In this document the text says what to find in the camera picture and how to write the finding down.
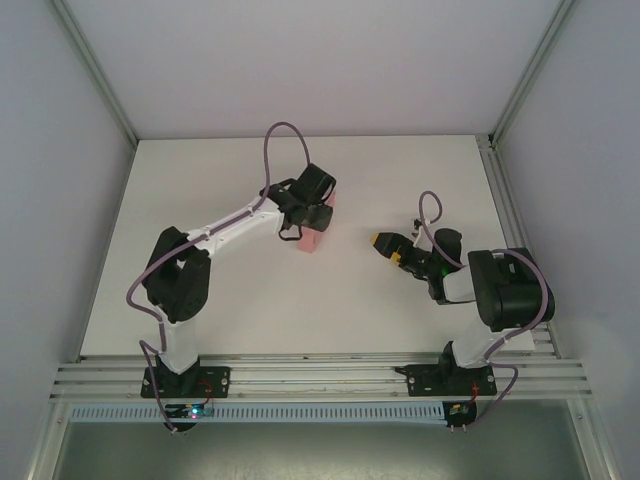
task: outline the wire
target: wire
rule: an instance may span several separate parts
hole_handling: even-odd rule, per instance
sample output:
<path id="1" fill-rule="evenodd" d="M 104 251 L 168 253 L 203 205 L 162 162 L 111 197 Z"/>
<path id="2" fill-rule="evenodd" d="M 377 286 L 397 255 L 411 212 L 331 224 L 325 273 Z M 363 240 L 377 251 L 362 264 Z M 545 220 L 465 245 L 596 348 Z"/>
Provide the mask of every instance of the wire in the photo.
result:
<path id="1" fill-rule="evenodd" d="M 298 128 L 295 125 L 293 125 L 293 124 L 291 124 L 289 122 L 276 122 L 273 125 L 271 125 L 271 127 L 269 127 L 269 130 L 267 130 L 267 133 L 264 136 L 264 143 L 263 143 L 263 148 L 262 148 L 263 161 L 264 161 L 264 173 L 265 173 L 265 187 L 264 187 L 264 190 L 262 192 L 262 195 L 260 196 L 258 201 L 255 203 L 255 205 L 253 205 L 251 207 L 251 209 L 247 209 L 247 210 L 243 211 L 242 213 L 236 215 L 235 217 L 231 218 L 230 220 L 228 220 L 228 221 L 226 221 L 226 222 L 224 222 L 224 223 L 222 223 L 220 225 L 215 226 L 207 234 L 199 235 L 198 237 L 188 241 L 187 243 L 185 243 L 183 245 L 180 245 L 179 247 L 176 247 L 173 250 L 167 252 L 165 255 L 163 255 L 158 260 L 156 260 L 151 265 L 149 265 L 142 272 L 142 274 L 140 274 L 140 276 L 133 281 L 133 283 L 131 284 L 131 286 L 127 290 L 127 295 L 126 295 L 127 305 L 129 305 L 131 308 L 134 308 L 135 310 L 138 310 L 140 312 L 143 312 L 143 313 L 146 313 L 148 315 L 151 315 L 158 322 L 158 329 L 160 331 L 160 351 L 158 351 L 157 349 L 153 348 L 151 345 L 149 345 L 144 340 L 140 340 L 140 348 L 142 348 L 142 353 L 144 354 L 144 356 L 145 356 L 145 358 L 147 360 L 147 364 L 149 365 L 149 373 L 150 373 L 150 376 L 151 376 L 151 385 L 153 387 L 153 394 L 155 396 L 156 403 L 158 404 L 158 408 L 160 409 L 160 413 L 162 414 L 163 418 L 165 419 L 165 422 L 167 423 L 167 425 L 169 426 L 169 429 L 171 430 L 171 433 L 175 433 L 177 431 L 177 429 L 173 426 L 173 424 L 169 420 L 169 416 L 167 415 L 167 412 L 164 409 L 164 406 L 162 405 L 162 402 L 160 400 L 160 393 L 158 391 L 156 378 L 155 378 L 155 373 L 153 371 L 153 364 L 151 362 L 151 357 L 149 356 L 149 352 L 152 352 L 154 355 L 158 355 L 159 353 L 164 353 L 167 350 L 167 335 L 166 335 L 166 331 L 165 331 L 164 322 L 163 322 L 162 316 L 158 312 L 156 312 L 155 310 L 152 310 L 152 309 L 150 309 L 148 307 L 145 307 L 144 305 L 136 303 L 133 300 L 133 294 L 138 289 L 138 287 L 142 284 L 142 282 L 149 275 L 151 275 L 158 268 L 160 268 L 160 266 L 162 266 L 162 264 L 164 264 L 167 260 L 175 257 L 179 253 L 187 250 L 188 248 L 191 248 L 192 246 L 194 246 L 197 243 L 205 240 L 206 238 L 209 238 L 210 236 L 215 235 L 219 231 L 221 231 L 221 230 L 223 230 L 223 229 L 225 229 L 225 228 L 227 228 L 227 227 L 239 222 L 240 220 L 242 220 L 242 219 L 246 218 L 247 216 L 251 215 L 252 211 L 257 210 L 262 206 L 262 204 L 267 200 L 267 195 L 269 194 L 269 186 L 271 185 L 271 171 L 270 171 L 270 168 L 269 168 L 269 139 L 271 138 L 271 135 L 272 135 L 273 131 L 276 128 L 281 127 L 281 126 L 289 127 L 291 130 L 294 131 L 294 133 L 296 134 L 296 136 L 300 139 L 300 142 L 302 143 L 302 148 L 304 149 L 304 155 L 305 155 L 305 160 L 307 162 L 307 166 L 311 164 L 311 157 L 309 155 L 309 148 L 307 147 L 307 142 L 305 141 L 304 136 L 302 135 L 300 130 L 298 130 Z"/>
<path id="2" fill-rule="evenodd" d="M 171 434 L 173 435 L 175 432 L 178 431 L 178 429 L 173 425 L 171 420 L 169 420 L 169 415 L 167 414 L 167 411 L 165 410 L 164 406 L 162 405 L 162 402 L 160 401 L 160 392 L 158 391 L 156 376 L 153 373 L 153 364 L 151 363 L 151 357 L 149 356 L 149 352 L 147 350 L 153 352 L 156 355 L 158 351 L 152 346 L 150 346 L 144 340 L 140 340 L 140 348 L 142 349 L 144 358 L 147 361 L 147 365 L 149 366 L 149 374 L 151 377 L 151 388 L 153 389 L 153 396 L 156 398 L 156 403 L 158 404 L 158 409 L 160 410 L 160 414 L 164 418 L 164 422 L 167 424 L 167 427 L 169 427 L 169 430 L 171 430 Z"/>
<path id="3" fill-rule="evenodd" d="M 209 390 L 207 390 L 207 399 L 205 400 L 205 402 L 202 404 L 202 406 L 204 407 L 207 403 L 209 403 L 209 400 L 211 399 L 211 393 L 213 393 L 213 387 L 211 386 L 211 384 L 209 382 L 207 382 L 204 378 L 202 380 L 200 380 L 198 382 L 200 385 L 204 385 L 205 387 L 207 387 Z"/>
<path id="4" fill-rule="evenodd" d="M 449 262 L 454 267 L 464 268 L 465 265 L 463 263 L 456 262 L 453 258 L 447 255 L 447 253 L 442 249 L 442 247 L 438 245 L 438 243 L 436 242 L 436 239 L 433 238 L 433 235 L 431 235 L 431 232 L 427 228 L 427 220 L 424 216 L 424 207 L 422 205 L 424 203 L 424 197 L 426 197 L 427 195 L 433 197 L 433 199 L 438 204 L 438 215 L 430 223 L 436 223 L 438 220 L 440 220 L 440 217 L 442 217 L 442 202 L 440 201 L 440 198 L 438 197 L 438 195 L 436 195 L 431 190 L 425 190 L 424 192 L 422 192 L 420 194 L 420 199 L 418 200 L 418 212 L 420 213 L 420 223 L 422 223 L 422 229 L 424 230 L 424 234 L 427 236 L 427 238 L 433 245 L 433 248 L 435 248 L 438 251 L 438 253 L 440 253 L 440 255 L 442 255 L 447 262 Z"/>
<path id="5" fill-rule="evenodd" d="M 432 192 L 431 190 L 426 190 L 422 192 L 422 194 L 420 194 L 420 199 L 418 200 L 418 211 L 420 213 L 420 222 L 422 223 L 422 228 L 424 230 L 425 235 L 433 245 L 433 248 L 435 248 L 444 257 L 445 260 L 447 260 L 451 265 L 454 265 L 458 268 L 464 268 L 465 265 L 463 265 L 462 263 L 456 262 L 451 257 L 449 257 L 444 252 L 444 250 L 442 250 L 440 245 L 438 245 L 437 242 L 435 241 L 435 238 L 433 237 L 433 235 L 431 235 L 431 233 L 429 232 L 429 229 L 427 228 L 427 222 L 424 216 L 423 205 L 422 205 L 424 201 L 424 197 L 426 197 L 427 195 L 433 197 L 433 199 L 438 204 L 438 215 L 436 216 L 435 219 L 433 219 L 431 223 L 435 223 L 438 220 L 440 220 L 440 217 L 442 217 L 442 211 L 443 211 L 442 202 L 440 201 L 440 198 L 438 197 L 438 195 L 436 195 L 434 192 Z M 487 362 L 487 365 L 490 365 L 491 367 L 494 367 L 494 368 L 509 368 L 513 370 L 513 377 L 511 378 L 511 381 L 506 386 L 506 388 L 500 393 L 498 398 L 496 398 L 496 400 L 482 413 L 480 417 L 478 417 L 471 425 L 469 425 L 470 428 L 477 426 L 481 421 L 484 421 L 493 411 L 495 411 L 496 407 L 498 407 L 498 405 L 500 405 L 502 400 L 504 400 L 504 398 L 509 394 L 509 392 L 511 392 L 511 389 L 515 385 L 516 381 L 518 380 L 518 376 L 520 374 L 518 367 L 516 365 L 494 363 L 490 360 L 491 356 L 495 352 L 500 350 L 500 348 L 502 348 L 504 344 L 507 343 L 507 341 L 510 340 L 511 338 L 521 335 L 522 333 L 535 328 L 544 318 L 544 315 L 547 312 L 547 307 L 549 305 L 549 287 L 547 286 L 547 282 L 544 279 L 544 275 L 542 275 L 542 272 L 540 271 L 540 269 L 531 260 L 529 260 L 527 257 L 522 255 L 521 253 L 518 253 L 514 250 L 509 250 L 509 249 L 492 250 L 491 253 L 509 255 L 509 256 L 515 257 L 517 260 L 524 263 L 534 274 L 534 276 L 536 277 L 536 280 L 538 280 L 542 298 L 540 303 L 540 309 L 538 310 L 538 313 L 533 318 L 533 320 L 531 320 L 524 327 L 518 328 L 517 330 L 513 330 L 507 333 L 506 335 L 500 337 L 484 353 L 483 358 Z"/>
<path id="6" fill-rule="evenodd" d="M 467 408 L 476 403 L 476 399 L 478 398 L 478 385 L 476 382 L 471 384 L 471 391 L 473 392 L 473 395 L 471 395 L 471 399 L 467 402 Z"/>

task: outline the red wire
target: red wire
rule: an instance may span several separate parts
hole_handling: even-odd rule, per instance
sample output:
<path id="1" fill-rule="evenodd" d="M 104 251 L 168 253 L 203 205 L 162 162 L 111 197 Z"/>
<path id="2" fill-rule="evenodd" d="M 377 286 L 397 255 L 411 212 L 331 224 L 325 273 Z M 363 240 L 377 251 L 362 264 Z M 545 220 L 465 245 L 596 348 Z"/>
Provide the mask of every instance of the red wire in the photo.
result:
<path id="1" fill-rule="evenodd" d="M 471 384 L 471 390 L 473 391 L 473 395 L 471 396 L 471 400 L 467 402 L 467 407 L 471 407 L 471 405 L 476 403 L 476 398 L 478 398 L 478 391 L 480 389 L 478 388 L 478 385 L 476 385 L 476 382 Z"/>
<path id="2" fill-rule="evenodd" d="M 198 382 L 199 385 L 204 385 L 205 387 L 208 388 L 207 390 L 207 399 L 205 400 L 205 402 L 202 404 L 202 406 L 204 407 L 207 403 L 209 403 L 209 400 L 211 399 L 211 392 L 213 392 L 213 387 L 211 386 L 211 384 L 209 382 L 207 382 L 204 378 L 202 380 L 200 380 Z"/>

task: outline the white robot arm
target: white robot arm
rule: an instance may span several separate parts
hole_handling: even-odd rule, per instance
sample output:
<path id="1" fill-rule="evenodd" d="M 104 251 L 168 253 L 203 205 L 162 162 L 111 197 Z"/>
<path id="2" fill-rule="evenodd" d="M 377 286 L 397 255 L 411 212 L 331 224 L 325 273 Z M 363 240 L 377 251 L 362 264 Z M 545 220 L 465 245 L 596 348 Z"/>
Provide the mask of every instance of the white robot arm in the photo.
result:
<path id="1" fill-rule="evenodd" d="M 309 164 L 298 179 L 271 185 L 248 207 L 222 220 L 188 232 L 175 227 L 162 232 L 148 268 L 159 261 L 161 265 L 142 281 L 162 319 L 161 335 L 166 340 L 157 355 L 156 377 L 179 385 L 180 396 L 192 393 L 199 366 L 196 316 L 208 298 L 211 266 L 255 239 L 278 235 L 289 240 L 281 233 L 291 227 L 299 233 L 302 227 L 326 230 L 333 214 L 326 202 L 335 184 L 335 178 Z M 191 245 L 171 255 L 187 244 Z"/>
<path id="2" fill-rule="evenodd" d="M 459 232 L 440 229 L 434 235 L 440 248 L 427 252 L 398 233 L 383 232 L 372 239 L 379 253 L 426 281 L 438 304 L 475 301 L 478 307 L 468 329 L 445 346 L 437 365 L 396 369 L 407 376 L 412 396 L 464 396 L 472 385 L 480 395 L 494 395 L 495 383 L 487 382 L 493 378 L 489 357 L 509 338 L 550 320 L 555 311 L 553 294 L 526 248 L 469 252 L 469 265 L 464 266 L 461 240 Z"/>

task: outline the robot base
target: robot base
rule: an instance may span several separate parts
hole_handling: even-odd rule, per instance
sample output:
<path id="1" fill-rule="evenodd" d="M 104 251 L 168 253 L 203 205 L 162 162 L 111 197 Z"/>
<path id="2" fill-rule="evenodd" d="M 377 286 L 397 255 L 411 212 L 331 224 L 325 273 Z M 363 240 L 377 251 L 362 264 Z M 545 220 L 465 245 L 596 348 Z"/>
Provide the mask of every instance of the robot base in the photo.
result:
<path id="1" fill-rule="evenodd" d="M 493 369 L 461 368 L 456 365 L 449 342 L 440 355 L 437 364 L 416 364 L 395 368 L 397 373 L 407 377 L 410 397 L 470 397 L 474 385 L 478 396 L 494 396 L 496 387 Z"/>
<path id="2" fill-rule="evenodd" d="M 231 380 L 229 367 L 202 367 L 198 359 L 189 370 L 178 375 L 171 372 L 157 357 L 156 365 L 153 367 L 153 373 L 160 398 L 227 398 L 229 394 Z M 144 370 L 140 396 L 155 398 L 149 368 Z"/>

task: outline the white table surface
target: white table surface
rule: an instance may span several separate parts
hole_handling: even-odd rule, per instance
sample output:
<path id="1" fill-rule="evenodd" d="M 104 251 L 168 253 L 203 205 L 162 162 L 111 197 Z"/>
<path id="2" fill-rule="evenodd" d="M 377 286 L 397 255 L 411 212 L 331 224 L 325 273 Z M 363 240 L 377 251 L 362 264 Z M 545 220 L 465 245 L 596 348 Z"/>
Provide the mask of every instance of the white table surface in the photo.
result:
<path id="1" fill-rule="evenodd" d="M 308 254 L 277 237 L 218 264 L 198 316 L 202 354 L 439 352 L 477 314 L 439 306 L 420 282 L 371 246 L 380 231 L 409 234 L 422 190 L 444 204 L 437 227 L 463 235 L 466 252 L 505 246 L 473 136 L 323 137 L 312 161 L 337 178 L 332 225 Z M 271 142 L 272 181 L 297 177 L 296 138 Z M 159 343 L 155 321 L 125 292 L 169 226 L 189 230 L 246 205 L 263 186 L 262 139 L 140 142 L 84 339 L 83 355 L 139 355 Z M 425 212 L 433 217 L 434 203 Z M 143 289 L 135 298 L 146 302 Z M 530 334 L 505 350 L 533 350 Z"/>

